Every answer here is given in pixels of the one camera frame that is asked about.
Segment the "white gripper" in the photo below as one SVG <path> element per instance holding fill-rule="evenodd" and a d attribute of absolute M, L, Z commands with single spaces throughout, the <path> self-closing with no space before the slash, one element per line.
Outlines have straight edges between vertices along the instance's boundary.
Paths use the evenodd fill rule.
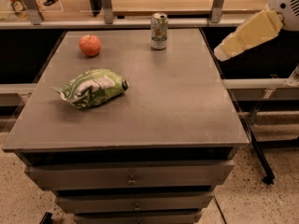
<path fill-rule="evenodd" d="M 282 27 L 287 31 L 299 31 L 299 0 L 269 0 L 268 6 L 274 10 L 264 9 L 254 14 L 214 48 L 219 61 L 227 61 L 274 39 Z"/>

